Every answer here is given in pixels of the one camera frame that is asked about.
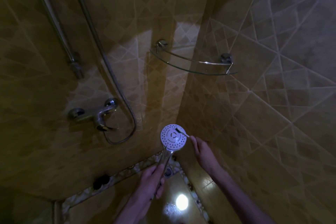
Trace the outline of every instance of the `tiled floor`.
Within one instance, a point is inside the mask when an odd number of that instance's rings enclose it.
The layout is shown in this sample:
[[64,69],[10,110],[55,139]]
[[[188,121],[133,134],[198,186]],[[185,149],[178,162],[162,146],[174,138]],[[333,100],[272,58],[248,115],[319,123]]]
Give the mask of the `tiled floor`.
[[[140,175],[141,172],[72,207],[69,210],[71,224],[112,223],[137,185]],[[168,178],[164,186],[162,197],[152,202],[146,217],[139,224],[206,223],[180,173]],[[177,207],[176,199],[180,195],[187,198],[185,210]]]

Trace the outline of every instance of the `metal shower hose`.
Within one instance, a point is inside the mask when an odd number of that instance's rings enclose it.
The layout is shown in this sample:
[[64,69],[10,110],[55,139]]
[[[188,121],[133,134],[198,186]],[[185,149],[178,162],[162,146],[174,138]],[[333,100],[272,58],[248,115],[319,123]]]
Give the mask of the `metal shower hose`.
[[97,34],[97,31],[96,31],[95,26],[94,26],[94,24],[93,24],[93,21],[92,21],[92,19],[91,19],[89,10],[87,9],[87,6],[86,6],[86,4],[85,4],[85,1],[84,1],[84,0],[78,0],[78,1],[79,1],[79,4],[80,4],[81,8],[82,8],[82,11],[83,11],[83,14],[84,14],[84,16],[85,16],[86,22],[87,22],[88,25],[89,25],[89,28],[90,28],[90,31],[91,31],[92,36],[93,36],[93,38],[94,38],[94,41],[95,41],[95,43],[96,43],[96,45],[97,45],[97,47],[98,47],[98,50],[99,50],[99,52],[100,52],[100,55],[102,56],[103,61],[104,61],[104,63],[105,63],[105,66],[106,66],[106,68],[107,68],[107,70],[108,70],[108,72],[109,72],[109,74],[110,74],[110,76],[111,76],[111,78],[112,78],[112,81],[114,82],[115,87],[117,88],[117,90],[118,90],[118,92],[119,92],[121,98],[123,99],[124,103],[126,104],[128,110],[129,110],[129,112],[131,113],[132,118],[133,118],[134,128],[133,128],[132,132],[131,132],[125,139],[123,139],[123,140],[121,140],[121,141],[118,141],[118,142],[112,142],[112,141],[108,138],[106,132],[103,131],[103,133],[104,133],[104,137],[105,137],[106,141],[107,141],[109,144],[113,144],[113,145],[121,144],[121,143],[127,141],[127,140],[128,140],[131,136],[133,136],[133,134],[135,133],[135,131],[136,131],[136,129],[137,129],[137,119],[136,119],[136,117],[135,117],[135,115],[134,115],[134,112],[133,112],[133,110],[132,110],[132,107],[131,107],[130,104],[128,103],[128,101],[127,101],[127,99],[126,99],[126,97],[125,97],[125,95],[124,95],[124,93],[123,93],[123,91],[122,91],[122,89],[121,89],[121,87],[120,87],[119,82],[117,81],[117,78],[116,78],[115,74],[113,73],[113,70],[112,70],[112,68],[111,68],[111,64],[110,64],[110,62],[108,61],[108,59],[107,59],[107,57],[106,57],[105,50],[104,50],[104,48],[103,48],[103,46],[102,46],[102,43],[101,43],[101,41],[100,41],[100,39],[99,39],[99,36],[98,36],[98,34]]

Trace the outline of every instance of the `white shower head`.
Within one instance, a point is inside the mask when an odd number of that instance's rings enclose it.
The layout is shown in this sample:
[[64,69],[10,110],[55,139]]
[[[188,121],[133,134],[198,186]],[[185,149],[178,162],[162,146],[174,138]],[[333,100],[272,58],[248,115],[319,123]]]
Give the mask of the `white shower head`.
[[176,124],[167,125],[161,131],[161,142],[167,150],[177,151],[186,144],[187,137],[184,134],[177,132],[175,130],[176,128],[178,128],[179,131],[186,133],[181,126]]

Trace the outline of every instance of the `shower slide bar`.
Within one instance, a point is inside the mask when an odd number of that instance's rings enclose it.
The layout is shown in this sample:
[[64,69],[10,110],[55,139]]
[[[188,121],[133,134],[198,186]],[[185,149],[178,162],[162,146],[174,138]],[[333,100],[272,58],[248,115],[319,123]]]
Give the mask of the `shower slide bar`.
[[[63,31],[63,29],[61,27],[61,23],[60,23],[60,21],[58,20],[58,18],[56,16],[56,12],[53,9],[50,0],[42,0],[42,1],[43,1],[45,9],[47,10],[47,12],[49,14],[49,17],[51,18],[51,21],[53,23],[54,28],[57,31],[57,35],[61,39],[61,42],[62,42],[63,46],[65,47],[65,49],[67,51],[67,54],[68,54],[68,56],[69,56],[69,58],[70,58],[70,60],[72,62],[71,64],[73,64],[73,63],[77,64],[76,60],[73,57],[73,52],[71,51],[72,49],[70,47],[69,41],[67,40],[67,38],[65,36],[65,33],[64,33],[64,31]],[[132,132],[126,138],[124,138],[123,140],[120,140],[120,141],[117,141],[117,142],[111,141],[109,139],[108,135],[107,135],[107,132],[103,131],[104,137],[105,137],[106,141],[109,144],[112,144],[112,145],[121,144],[121,143],[127,141],[128,139],[130,139],[133,136],[133,134],[136,132],[136,130],[137,130],[137,119],[136,119],[135,114],[134,114],[134,112],[132,110],[132,107],[128,103],[128,100],[126,99],[126,97],[125,97],[125,95],[124,95],[124,93],[123,93],[123,91],[121,89],[121,86],[120,86],[120,84],[119,84],[119,82],[118,82],[118,80],[117,80],[117,78],[116,78],[116,76],[115,76],[115,74],[114,74],[114,72],[112,70],[110,62],[107,59],[106,52],[105,52],[105,50],[103,48],[103,45],[102,45],[102,43],[101,43],[101,41],[99,39],[98,33],[97,33],[96,28],[95,28],[95,26],[93,24],[93,21],[91,19],[91,15],[90,15],[90,12],[89,12],[89,10],[88,10],[88,8],[86,6],[85,0],[78,0],[78,2],[79,2],[80,6],[82,8],[82,12],[84,14],[84,17],[86,19],[86,22],[87,22],[89,28],[90,28],[92,37],[93,37],[93,39],[94,39],[94,41],[95,41],[95,43],[97,45],[97,48],[99,50],[99,53],[100,53],[100,55],[101,55],[101,57],[103,59],[103,62],[105,64],[105,66],[106,66],[106,68],[108,70],[108,73],[110,74],[111,79],[112,79],[112,81],[113,81],[113,83],[114,83],[117,91],[120,94],[120,97],[124,101],[126,107],[128,108],[128,110],[129,110],[129,112],[130,112],[130,114],[132,116],[132,119],[133,119],[134,127],[132,129]]]
[[49,20],[53,28],[55,29],[55,32],[69,58],[70,69],[74,72],[77,79],[84,78],[82,68],[80,64],[78,63],[79,54],[73,51],[71,44],[69,43],[69,40],[67,38],[67,35],[64,32],[62,24],[60,23],[60,20],[58,19],[56,11],[54,7],[52,6],[51,1],[50,0],[41,0],[41,1],[48,14]]

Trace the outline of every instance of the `glass corner shelf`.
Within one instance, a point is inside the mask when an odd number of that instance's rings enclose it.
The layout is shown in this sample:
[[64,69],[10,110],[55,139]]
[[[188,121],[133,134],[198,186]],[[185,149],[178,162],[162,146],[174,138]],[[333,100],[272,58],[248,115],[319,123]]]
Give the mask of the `glass corner shelf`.
[[230,75],[237,73],[230,54],[212,57],[207,51],[200,51],[194,46],[178,47],[168,50],[168,43],[164,39],[156,42],[150,52],[164,63],[175,68],[197,74]]

